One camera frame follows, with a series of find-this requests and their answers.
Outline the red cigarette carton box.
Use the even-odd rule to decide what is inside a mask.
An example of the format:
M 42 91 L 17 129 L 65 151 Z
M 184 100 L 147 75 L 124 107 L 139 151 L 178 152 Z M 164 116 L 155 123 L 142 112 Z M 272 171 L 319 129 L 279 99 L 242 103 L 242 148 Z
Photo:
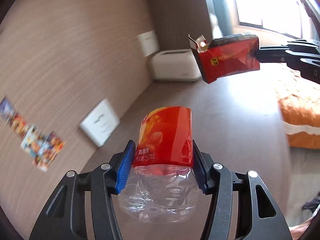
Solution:
M 260 69 L 255 52 L 260 48 L 259 38 L 250 33 L 234 34 L 207 42 L 204 36 L 189 38 L 202 79 L 207 84 L 220 77 Z

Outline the clear bottle with red label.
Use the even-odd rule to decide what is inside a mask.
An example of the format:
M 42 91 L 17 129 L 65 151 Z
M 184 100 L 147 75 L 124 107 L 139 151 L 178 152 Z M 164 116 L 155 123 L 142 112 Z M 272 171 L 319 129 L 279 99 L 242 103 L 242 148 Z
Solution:
M 161 107 L 142 121 L 120 209 L 143 223 L 180 223 L 194 213 L 199 188 L 193 171 L 191 109 Z

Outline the orange bed blanket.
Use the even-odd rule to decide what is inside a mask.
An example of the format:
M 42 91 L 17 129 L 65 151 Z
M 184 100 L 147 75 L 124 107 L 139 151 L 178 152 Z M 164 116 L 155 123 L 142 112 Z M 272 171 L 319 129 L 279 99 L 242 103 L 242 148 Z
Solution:
M 289 146 L 319 149 L 319 84 L 283 66 L 276 95 Z

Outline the grey-green curtain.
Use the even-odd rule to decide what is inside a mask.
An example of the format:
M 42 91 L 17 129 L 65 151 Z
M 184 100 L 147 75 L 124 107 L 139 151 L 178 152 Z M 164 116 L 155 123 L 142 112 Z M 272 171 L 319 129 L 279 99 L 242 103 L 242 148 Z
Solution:
M 238 11 L 235 0 L 206 0 L 209 14 L 217 18 L 218 26 L 223 36 L 235 34 L 239 25 Z

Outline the white ribbed tissue box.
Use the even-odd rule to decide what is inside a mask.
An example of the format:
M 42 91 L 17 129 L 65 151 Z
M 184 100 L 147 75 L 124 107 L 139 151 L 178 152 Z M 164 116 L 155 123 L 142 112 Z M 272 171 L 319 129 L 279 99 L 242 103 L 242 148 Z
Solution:
M 150 59 L 150 68 L 156 81 L 194 82 L 201 78 L 190 49 L 160 51 Z

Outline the window with dark frame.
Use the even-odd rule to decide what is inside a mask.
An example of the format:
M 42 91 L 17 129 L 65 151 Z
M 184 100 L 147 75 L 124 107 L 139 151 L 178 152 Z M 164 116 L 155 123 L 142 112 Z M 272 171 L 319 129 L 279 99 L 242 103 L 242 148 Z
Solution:
M 316 25 L 303 0 L 234 0 L 240 25 L 279 33 L 291 38 L 318 38 Z M 316 12 L 315 0 L 306 0 Z

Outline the colourful cartoon wall stickers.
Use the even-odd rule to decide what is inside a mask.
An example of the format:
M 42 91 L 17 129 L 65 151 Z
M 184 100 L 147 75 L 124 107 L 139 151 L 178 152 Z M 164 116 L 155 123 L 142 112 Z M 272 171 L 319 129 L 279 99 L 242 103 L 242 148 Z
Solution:
M 21 148 L 32 157 L 33 164 L 46 172 L 66 142 L 55 132 L 45 135 L 29 124 L 6 96 L 1 101 L 1 117 L 21 139 Z

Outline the large white wall switch plate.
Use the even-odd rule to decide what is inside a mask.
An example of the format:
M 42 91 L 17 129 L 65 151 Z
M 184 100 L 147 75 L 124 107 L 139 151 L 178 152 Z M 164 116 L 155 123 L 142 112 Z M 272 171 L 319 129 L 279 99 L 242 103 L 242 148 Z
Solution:
M 120 124 L 120 119 L 107 99 L 101 100 L 80 123 L 82 131 L 101 147 Z

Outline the white wall socket plate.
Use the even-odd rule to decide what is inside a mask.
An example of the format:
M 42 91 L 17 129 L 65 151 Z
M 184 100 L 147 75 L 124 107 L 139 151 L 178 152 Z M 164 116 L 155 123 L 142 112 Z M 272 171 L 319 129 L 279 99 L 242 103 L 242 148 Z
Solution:
M 137 36 L 144 57 L 159 51 L 159 44 L 154 30 Z

